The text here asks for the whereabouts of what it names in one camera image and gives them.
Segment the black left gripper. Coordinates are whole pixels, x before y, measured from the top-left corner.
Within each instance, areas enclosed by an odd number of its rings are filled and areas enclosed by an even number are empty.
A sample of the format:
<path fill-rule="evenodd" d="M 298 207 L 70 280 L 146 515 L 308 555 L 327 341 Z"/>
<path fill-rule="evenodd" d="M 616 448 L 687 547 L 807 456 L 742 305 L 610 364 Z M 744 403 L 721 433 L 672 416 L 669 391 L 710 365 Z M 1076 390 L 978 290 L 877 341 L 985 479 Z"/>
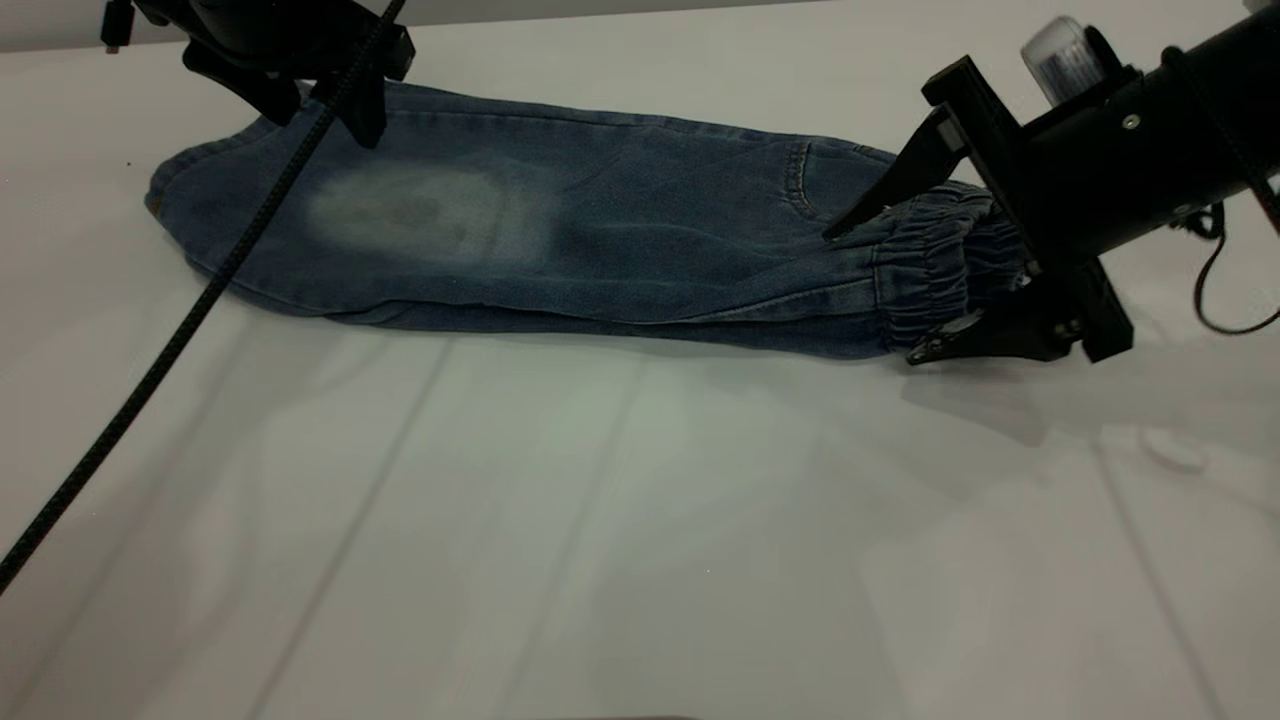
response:
<path fill-rule="evenodd" d="M 362 149 L 375 149 L 387 128 L 385 81 L 351 68 L 380 17 L 357 1 L 137 1 L 154 26 L 188 38 L 184 67 L 246 101 L 275 126 L 300 110 L 293 79 L 319 79 L 310 100 L 338 108 Z"/>

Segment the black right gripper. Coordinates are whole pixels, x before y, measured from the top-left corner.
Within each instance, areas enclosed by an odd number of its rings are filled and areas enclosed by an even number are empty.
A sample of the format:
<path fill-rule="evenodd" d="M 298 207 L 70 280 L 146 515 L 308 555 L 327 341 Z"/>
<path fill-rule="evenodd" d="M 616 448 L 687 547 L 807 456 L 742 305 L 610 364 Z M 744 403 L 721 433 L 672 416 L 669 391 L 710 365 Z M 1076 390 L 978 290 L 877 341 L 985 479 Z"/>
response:
<path fill-rule="evenodd" d="M 1027 247 L 1027 283 L 927 332 L 908 364 L 1014 357 L 1051 363 L 1075 345 L 1100 363 L 1129 351 L 1134 327 L 1101 256 L 1172 219 L 1165 159 L 1144 123 L 1143 74 L 1101 82 L 1020 124 L 970 58 L 931 78 L 933 104 L 884 174 L 823 232 L 836 241 L 947 181 L 968 158 Z"/>

